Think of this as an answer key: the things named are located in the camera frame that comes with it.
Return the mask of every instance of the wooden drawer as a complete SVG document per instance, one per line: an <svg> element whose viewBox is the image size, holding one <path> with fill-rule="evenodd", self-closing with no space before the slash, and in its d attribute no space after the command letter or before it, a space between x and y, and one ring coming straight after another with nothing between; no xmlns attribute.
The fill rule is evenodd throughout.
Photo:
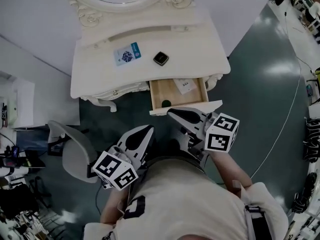
<svg viewBox="0 0 320 240"><path fill-rule="evenodd" d="M210 113L222 105L221 101L209 102L205 82L202 78L194 78L197 88L182 95L173 79L150 81L152 101L152 116L164 116L170 108L189 107ZM162 102L168 100L171 107L162 107Z"/></svg>

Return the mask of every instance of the cable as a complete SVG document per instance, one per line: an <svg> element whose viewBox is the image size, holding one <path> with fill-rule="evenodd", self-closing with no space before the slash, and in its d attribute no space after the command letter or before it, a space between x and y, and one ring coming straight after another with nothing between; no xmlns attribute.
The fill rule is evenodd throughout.
<svg viewBox="0 0 320 240"><path fill-rule="evenodd" d="M80 240L84 239L84 234L85 234L85 226L82 226Z"/></svg>
<svg viewBox="0 0 320 240"><path fill-rule="evenodd" d="M286 27L286 31L287 31L287 36L288 36L288 38L289 38L287 18L286 18L286 20L285 20L285 27ZM297 96L297 92L298 92L298 88L299 88L299 85L300 85L301 71L302 71L302 68L301 68L300 63L299 63L299 67L300 67L300 74L299 74L298 84L297 84L296 89L295 89L293 101L292 101L292 104L291 104L291 106L290 106L288 115L286 116L286 119L285 119L285 121L284 121L284 124L283 124L283 126L282 126L282 129L280 130L278 137L275 139L275 141L274 141L274 143L273 143L273 145L272 145L269 153L266 155L266 157L264 158L264 160L262 161L262 163L259 165L259 167L254 171L254 173L253 173L252 176L250 177L251 179L256 175L257 171L261 168L261 166L262 166L262 165L264 164L264 162L267 160L267 158L268 158L268 156L270 155L271 151L274 149L274 147L275 147L275 145L276 145L276 143L277 143L277 141L278 141L278 139L279 139L282 131L283 131L284 128L285 128L285 125L286 125L286 123L287 123L287 121L288 121L288 118L289 118L289 115L290 115L290 113L291 113L292 107L294 106L294 103L295 103L295 100L296 100L296 96Z"/></svg>
<svg viewBox="0 0 320 240"><path fill-rule="evenodd" d="M5 137L7 140L9 140L14 146L16 145L16 144L14 144L14 142L13 142L11 139L9 139L6 135L2 134L1 132L0 132L0 135L1 135L2 137Z"/></svg>
<svg viewBox="0 0 320 240"><path fill-rule="evenodd" d="M52 223L54 223L54 224L56 224L56 225L58 225L58 226L65 226L65 224L59 224L59 223L56 223L56 221L55 220L51 220L52 221Z"/></svg>
<svg viewBox="0 0 320 240"><path fill-rule="evenodd" d="M302 59L300 59L297 55L296 55L296 57L297 57L297 59L298 59L299 61L301 61L302 63L306 64L306 65L309 67L309 69L312 71L312 68L309 66L308 63L304 62L304 61L303 61Z"/></svg>
<svg viewBox="0 0 320 240"><path fill-rule="evenodd" d="M101 180L100 187L98 188L98 191L97 191L96 194L95 194L95 207L96 207L96 209L98 210L98 212L99 212L100 215L101 215L101 211L100 211L100 209L99 209L99 207L98 207L97 201L98 201L98 194L99 194L99 192L100 192L100 190L101 190L101 187L102 187L102 180Z"/></svg>
<svg viewBox="0 0 320 240"><path fill-rule="evenodd" d="M42 222L42 225L44 225L44 224L46 224L47 222L49 222L53 217L55 217L55 216L57 216L58 214L55 214L55 215L53 215L53 216L51 216L51 217L49 217L49 218L46 218L46 221L45 222Z"/></svg>
<svg viewBox="0 0 320 240"><path fill-rule="evenodd" d="M59 149L59 147L53 147L53 148L51 148L51 150L56 150L56 149ZM41 153L40 155L38 155L38 157L41 157L41 156L43 156L45 153L47 153L48 152L48 150L46 150L46 151L44 151L43 153Z"/></svg>

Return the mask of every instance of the dark green floor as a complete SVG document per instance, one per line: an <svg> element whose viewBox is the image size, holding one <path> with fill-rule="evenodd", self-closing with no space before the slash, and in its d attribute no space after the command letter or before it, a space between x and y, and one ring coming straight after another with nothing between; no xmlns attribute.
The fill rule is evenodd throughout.
<svg viewBox="0 0 320 240"><path fill-rule="evenodd" d="M258 168L275 143L292 105L300 77L300 66L294 50L284 35L271 9L266 6L229 59L231 73L225 75L212 91L210 101L223 100L218 112L240 120L237 139L231 156L249 174ZM268 159L253 177L264 182L271 194L287 211L294 193L300 191L308 171L302 160L304 116L307 114L305 83L300 79L295 102L287 123ZM126 94L116 101L118 112L80 101L81 128L89 129L87 136L97 150L104 150L126 131L150 124L156 128L156 138L165 148L171 126L165 116L152 117L149 92ZM43 156L47 168L40 172L52 193L53 208L77 215L76 224L68 228L80 237L82 225L97 222L95 195L99 183L81 182L67 174L58 157ZM212 163L207 174L220 182ZM102 209L108 191L98 196Z"/></svg>

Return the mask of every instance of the white sleeve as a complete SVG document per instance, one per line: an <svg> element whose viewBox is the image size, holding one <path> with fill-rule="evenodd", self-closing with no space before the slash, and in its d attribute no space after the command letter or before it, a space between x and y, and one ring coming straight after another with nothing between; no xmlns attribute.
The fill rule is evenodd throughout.
<svg viewBox="0 0 320 240"><path fill-rule="evenodd" d="M88 223L84 227L83 240L102 240L113 230L113 226L103 223Z"/></svg>
<svg viewBox="0 0 320 240"><path fill-rule="evenodd" d="M252 204L260 206L265 216L271 222L272 231L276 240L283 240L288 231L288 217L280 204L272 197L262 182L253 184L246 189Z"/></svg>

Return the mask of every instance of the person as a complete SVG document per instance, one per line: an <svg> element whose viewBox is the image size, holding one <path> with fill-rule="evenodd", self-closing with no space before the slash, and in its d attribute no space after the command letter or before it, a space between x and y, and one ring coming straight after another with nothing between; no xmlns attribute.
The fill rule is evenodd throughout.
<svg viewBox="0 0 320 240"><path fill-rule="evenodd" d="M288 218L266 186L251 178L222 152L210 157L226 189L191 162L169 158L148 169L133 199L128 189L113 189L100 223L88 223L85 240L247 240L241 183L252 205L265 211L273 240L283 240Z"/></svg>

